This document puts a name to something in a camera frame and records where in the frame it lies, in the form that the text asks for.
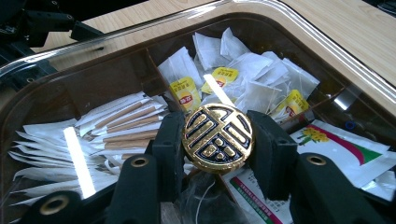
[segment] coin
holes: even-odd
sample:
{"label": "coin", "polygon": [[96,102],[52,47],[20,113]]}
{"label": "coin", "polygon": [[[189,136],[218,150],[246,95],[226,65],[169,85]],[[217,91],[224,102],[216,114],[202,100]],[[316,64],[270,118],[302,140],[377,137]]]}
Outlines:
{"label": "coin", "polygon": [[225,174],[241,167],[254,146],[248,117],[221,104],[199,107],[186,118],[182,144],[198,168]]}

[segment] table surface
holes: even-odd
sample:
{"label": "table surface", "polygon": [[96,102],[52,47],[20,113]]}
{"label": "table surface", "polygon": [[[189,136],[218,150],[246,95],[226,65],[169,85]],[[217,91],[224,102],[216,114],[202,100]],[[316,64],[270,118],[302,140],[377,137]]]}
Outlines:
{"label": "table surface", "polygon": [[[149,0],[84,21],[104,33],[197,7],[212,0]],[[396,18],[361,0],[282,0],[329,38],[396,86]],[[50,33],[39,52],[73,43],[70,33]],[[0,94],[0,108],[13,95]]]}

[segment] gold emblem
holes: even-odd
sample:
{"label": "gold emblem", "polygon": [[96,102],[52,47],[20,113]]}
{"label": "gold emblem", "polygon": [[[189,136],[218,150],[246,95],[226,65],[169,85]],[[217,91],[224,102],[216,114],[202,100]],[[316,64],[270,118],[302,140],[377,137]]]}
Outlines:
{"label": "gold emblem", "polygon": [[241,167],[253,149],[248,117],[229,105],[204,105],[188,115],[182,143],[190,161],[210,173]]}

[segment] yellow tea bag tag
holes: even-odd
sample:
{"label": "yellow tea bag tag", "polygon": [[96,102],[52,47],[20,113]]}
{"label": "yellow tea bag tag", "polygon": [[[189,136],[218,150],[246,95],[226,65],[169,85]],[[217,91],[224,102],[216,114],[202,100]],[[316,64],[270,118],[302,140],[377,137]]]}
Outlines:
{"label": "yellow tea bag tag", "polygon": [[172,82],[170,89],[185,111],[192,111],[200,106],[201,98],[191,77],[183,77]]}
{"label": "yellow tea bag tag", "polygon": [[[218,67],[212,73],[213,78],[218,82],[219,86],[224,88],[227,84],[232,83],[238,77],[238,70],[227,67]],[[212,94],[207,82],[201,88],[201,91],[207,94]]]}
{"label": "yellow tea bag tag", "polygon": [[278,114],[284,111],[283,114],[289,114],[289,117],[293,117],[301,112],[307,110],[309,107],[308,102],[297,90],[292,90],[288,97],[286,97],[275,109],[273,114]]}

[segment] tea bag string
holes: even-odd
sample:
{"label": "tea bag string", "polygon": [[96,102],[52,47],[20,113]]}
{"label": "tea bag string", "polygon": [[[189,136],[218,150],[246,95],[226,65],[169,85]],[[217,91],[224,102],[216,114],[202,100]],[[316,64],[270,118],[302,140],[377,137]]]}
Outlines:
{"label": "tea bag string", "polygon": [[207,192],[215,185],[215,183],[216,183],[216,179],[213,181],[213,183],[209,187],[207,187],[204,195],[202,195],[202,198],[199,200],[198,207],[197,207],[197,212],[195,214],[195,224],[198,224],[198,214],[199,214],[199,209],[201,207],[201,202],[204,199],[204,197],[206,196]]}

